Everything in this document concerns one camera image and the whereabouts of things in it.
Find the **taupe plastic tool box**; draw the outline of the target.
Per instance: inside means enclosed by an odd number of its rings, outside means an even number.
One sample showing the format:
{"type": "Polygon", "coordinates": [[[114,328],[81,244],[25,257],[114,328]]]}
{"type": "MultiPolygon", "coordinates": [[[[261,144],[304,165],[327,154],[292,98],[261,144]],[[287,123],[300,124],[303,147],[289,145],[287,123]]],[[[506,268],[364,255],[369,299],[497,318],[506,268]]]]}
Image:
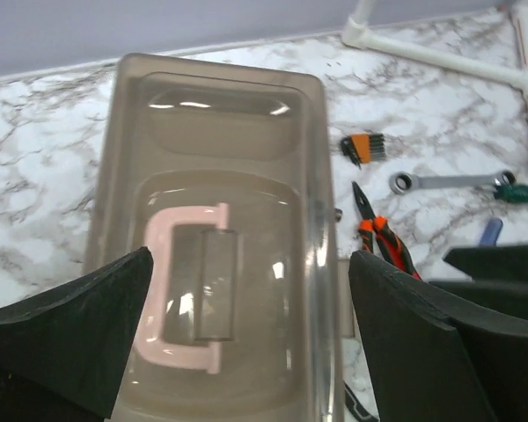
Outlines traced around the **taupe plastic tool box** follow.
{"type": "Polygon", "coordinates": [[[317,77],[124,56],[84,269],[141,246],[154,268],[113,420],[343,420],[317,77]]]}

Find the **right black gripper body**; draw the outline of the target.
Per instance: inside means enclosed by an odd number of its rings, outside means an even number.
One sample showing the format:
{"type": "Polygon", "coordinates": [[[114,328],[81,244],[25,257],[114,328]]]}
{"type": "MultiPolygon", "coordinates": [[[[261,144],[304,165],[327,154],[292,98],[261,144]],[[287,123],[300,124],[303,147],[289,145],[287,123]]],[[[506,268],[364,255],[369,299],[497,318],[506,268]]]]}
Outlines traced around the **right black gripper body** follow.
{"type": "Polygon", "coordinates": [[[480,306],[528,320],[528,244],[457,247],[444,261],[467,280],[429,284],[480,306]]]}

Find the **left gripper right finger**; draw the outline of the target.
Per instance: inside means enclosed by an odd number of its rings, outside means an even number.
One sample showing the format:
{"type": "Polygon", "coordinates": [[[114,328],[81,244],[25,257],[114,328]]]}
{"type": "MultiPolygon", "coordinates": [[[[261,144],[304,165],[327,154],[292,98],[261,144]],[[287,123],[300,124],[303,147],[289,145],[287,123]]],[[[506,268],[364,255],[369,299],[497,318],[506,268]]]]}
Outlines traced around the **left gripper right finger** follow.
{"type": "Polygon", "coordinates": [[[528,320],[356,251],[349,285],[383,421],[528,421],[528,320]]]}

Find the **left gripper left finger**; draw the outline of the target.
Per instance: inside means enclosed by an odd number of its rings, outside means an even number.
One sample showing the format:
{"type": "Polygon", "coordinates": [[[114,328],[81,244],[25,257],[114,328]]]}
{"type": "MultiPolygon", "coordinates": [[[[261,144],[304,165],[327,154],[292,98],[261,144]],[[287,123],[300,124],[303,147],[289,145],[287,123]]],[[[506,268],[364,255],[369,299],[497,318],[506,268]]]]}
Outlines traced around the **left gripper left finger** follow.
{"type": "Polygon", "coordinates": [[[112,416],[149,290],[146,247],[0,309],[0,421],[112,416]]]}

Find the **orange black needle-nose pliers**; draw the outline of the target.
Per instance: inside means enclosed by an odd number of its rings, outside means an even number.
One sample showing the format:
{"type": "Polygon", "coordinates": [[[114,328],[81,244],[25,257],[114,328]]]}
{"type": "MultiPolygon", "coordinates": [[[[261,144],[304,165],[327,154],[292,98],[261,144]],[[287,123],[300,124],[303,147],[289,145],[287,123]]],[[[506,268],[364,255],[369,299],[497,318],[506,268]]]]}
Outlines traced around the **orange black needle-nose pliers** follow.
{"type": "Polygon", "coordinates": [[[362,217],[357,226],[358,235],[362,239],[362,249],[373,253],[373,242],[376,242],[386,262],[420,280],[422,277],[414,266],[408,248],[389,227],[388,220],[374,213],[366,194],[355,181],[352,182],[352,189],[357,209],[362,217]]]}

